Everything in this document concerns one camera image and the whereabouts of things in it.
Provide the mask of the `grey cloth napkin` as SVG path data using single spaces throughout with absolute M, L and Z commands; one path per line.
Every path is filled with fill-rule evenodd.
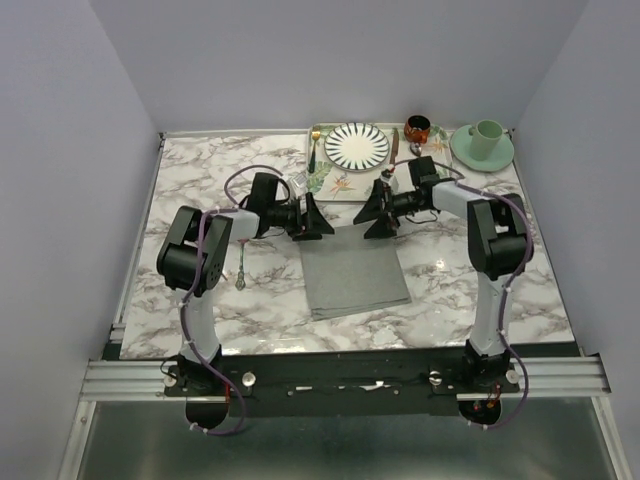
M 333 235 L 299 244 L 313 320 L 411 302 L 394 242 L 366 239 L 366 230 L 365 225 L 338 227 Z

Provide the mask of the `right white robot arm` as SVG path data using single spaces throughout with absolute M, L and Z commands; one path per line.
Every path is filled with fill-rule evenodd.
M 532 228 L 523 199 L 499 195 L 438 174 L 430 156 L 407 162 L 413 189 L 396 193 L 393 172 L 383 171 L 353 219 L 369 222 L 366 239 L 388 239 L 397 234 L 400 217 L 422 212 L 446 212 L 467 223 L 467 251 L 477 273 L 475 321 L 464 347 L 460 379 L 469 390 L 480 392 L 504 376 L 515 357 L 507 339 L 511 318 L 511 291 L 534 253 Z

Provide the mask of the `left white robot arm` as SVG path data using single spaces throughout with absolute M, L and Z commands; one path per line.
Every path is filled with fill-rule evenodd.
M 178 298 L 182 346 L 176 374 L 169 376 L 201 395 L 234 383 L 217 366 L 221 343 L 215 330 L 213 289 L 223 276 L 228 247 L 260 239 L 279 228 L 294 242 L 321 240 L 334 228 L 311 193 L 295 198 L 279 176 L 258 172 L 245 200 L 203 211 L 182 206 L 165 237 L 156 268 Z

